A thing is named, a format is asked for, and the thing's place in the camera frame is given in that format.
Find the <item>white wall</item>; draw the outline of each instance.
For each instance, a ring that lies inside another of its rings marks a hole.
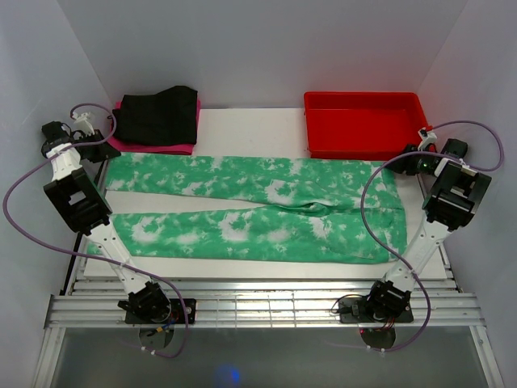
[[[469,0],[419,95],[430,123],[473,119],[492,125],[506,147],[479,214],[447,248],[460,285],[476,292],[506,386],[517,386],[517,2]],[[470,160],[494,165],[496,146],[481,130],[467,139]]]
[[[112,99],[174,84],[205,107],[308,90],[416,91],[466,0],[58,0]]]
[[[0,195],[40,163],[40,128],[65,120],[73,104],[109,103],[55,0],[0,2]],[[51,169],[19,188],[11,211],[40,238],[73,246],[43,193]],[[50,293],[63,285],[69,257],[28,242],[0,217],[0,386],[30,386]]]

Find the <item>white tabletop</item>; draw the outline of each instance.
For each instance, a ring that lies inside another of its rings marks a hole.
[[[298,108],[203,109],[200,113],[195,155],[306,158],[304,110]],[[423,212],[423,194],[415,177],[398,176],[397,190],[406,210],[408,241]],[[259,206],[239,200],[168,196],[139,192],[107,192],[114,213],[168,213]],[[148,272],[174,279],[224,280],[362,280],[376,279],[393,265],[281,263],[227,259],[135,257]],[[86,277],[114,277],[108,264],[89,260]],[[446,279],[441,254],[436,252],[421,277]]]

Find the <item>red tray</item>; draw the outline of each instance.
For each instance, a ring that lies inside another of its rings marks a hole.
[[[415,93],[305,93],[311,158],[388,160],[427,127]]]

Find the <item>green tie-dye cloth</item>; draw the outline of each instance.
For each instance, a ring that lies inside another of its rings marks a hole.
[[[135,256],[377,264],[389,254],[368,235],[359,201],[378,162],[122,154],[107,189],[247,200],[264,206],[194,213],[114,214]],[[406,215],[390,171],[368,190],[375,233],[406,248]]]

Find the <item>folded black cloth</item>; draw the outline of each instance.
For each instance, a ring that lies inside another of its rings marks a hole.
[[[125,95],[114,136],[143,146],[175,146],[197,141],[197,91],[174,86],[156,95]]]

